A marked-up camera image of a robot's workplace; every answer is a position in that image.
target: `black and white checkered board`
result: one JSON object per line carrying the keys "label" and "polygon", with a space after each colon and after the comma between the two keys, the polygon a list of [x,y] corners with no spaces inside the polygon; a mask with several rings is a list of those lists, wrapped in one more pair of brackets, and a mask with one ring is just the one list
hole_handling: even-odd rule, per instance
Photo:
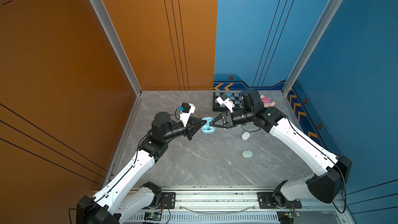
{"label": "black and white checkered board", "polygon": [[[221,94],[222,93],[220,93],[220,92],[213,93],[213,111],[216,111],[216,112],[228,111],[228,108],[224,104],[220,105],[216,100]],[[231,97],[229,97],[229,99],[235,104],[235,107],[233,107],[232,109],[235,111],[235,110],[238,110],[239,108],[243,108],[241,106],[239,93],[231,93],[231,94],[232,95],[231,95]]]}

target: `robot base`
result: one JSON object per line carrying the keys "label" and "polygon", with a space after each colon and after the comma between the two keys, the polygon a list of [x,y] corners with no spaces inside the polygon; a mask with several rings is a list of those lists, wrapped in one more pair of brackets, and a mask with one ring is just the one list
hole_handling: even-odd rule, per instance
{"label": "robot base", "polygon": [[[257,199],[260,204],[261,209],[265,208],[280,208],[275,205],[275,200],[273,198],[273,192],[258,192]],[[302,208],[300,200],[295,200],[291,202],[293,207],[296,209]]]}

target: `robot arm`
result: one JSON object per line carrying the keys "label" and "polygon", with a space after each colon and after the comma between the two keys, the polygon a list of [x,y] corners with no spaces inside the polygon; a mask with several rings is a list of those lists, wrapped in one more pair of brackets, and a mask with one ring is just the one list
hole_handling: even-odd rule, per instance
{"label": "robot arm", "polygon": [[348,179],[351,161],[345,156],[339,158],[319,146],[295,127],[277,108],[265,108],[256,90],[244,90],[240,96],[244,109],[223,112],[214,118],[210,125],[232,128],[238,124],[253,122],[257,127],[284,142],[314,172],[313,175],[299,180],[281,182],[274,190],[276,205],[286,207],[289,201],[313,196],[322,202],[331,203]]}
{"label": "robot arm", "polygon": [[123,223],[138,210],[159,205],[162,189],[151,182],[145,183],[132,196],[124,198],[140,177],[164,154],[171,140],[179,136],[186,136],[191,140],[206,124],[206,120],[190,117],[195,110],[193,104],[183,103],[182,108],[185,120],[178,123],[167,112],[155,115],[152,129],[141,140],[136,154],[127,165],[92,198],[85,196],[78,202],[76,224]]}
{"label": "robot arm", "polygon": [[[217,116],[210,125],[232,128],[239,124],[253,122],[257,127],[277,137],[298,154],[314,174],[295,181],[283,181],[274,190],[273,198],[278,207],[289,206],[290,202],[315,196],[322,202],[331,203],[343,188],[351,169],[351,161],[345,156],[337,157],[325,150],[297,127],[275,107],[265,108],[256,90],[247,89],[240,93],[244,109],[226,111]],[[222,99],[224,105],[232,106],[229,99]],[[118,224],[126,221],[143,207],[156,207],[160,202],[161,188],[145,183],[132,196],[124,199],[139,178],[150,169],[168,148],[168,142],[178,136],[189,140],[206,124],[199,118],[190,117],[195,106],[183,103],[179,108],[181,122],[170,118],[170,114],[159,112],[152,122],[152,129],[139,144],[137,153],[119,174],[92,198],[83,197],[76,212],[76,224]]]}

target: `mint green round object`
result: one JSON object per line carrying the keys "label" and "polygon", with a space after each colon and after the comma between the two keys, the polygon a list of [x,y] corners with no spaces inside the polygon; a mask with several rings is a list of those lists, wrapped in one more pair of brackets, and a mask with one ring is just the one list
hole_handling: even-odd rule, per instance
{"label": "mint green round object", "polygon": [[253,152],[252,151],[246,150],[246,151],[242,152],[242,157],[243,158],[251,158],[252,156],[253,156]]}

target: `orange wall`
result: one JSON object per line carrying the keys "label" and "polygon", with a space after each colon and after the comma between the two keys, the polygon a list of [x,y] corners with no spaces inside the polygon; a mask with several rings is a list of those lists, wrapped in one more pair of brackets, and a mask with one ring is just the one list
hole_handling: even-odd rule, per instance
{"label": "orange wall", "polygon": [[135,94],[89,0],[4,1],[1,222],[69,223],[101,188]]}
{"label": "orange wall", "polygon": [[103,0],[143,90],[212,89],[217,0]]}

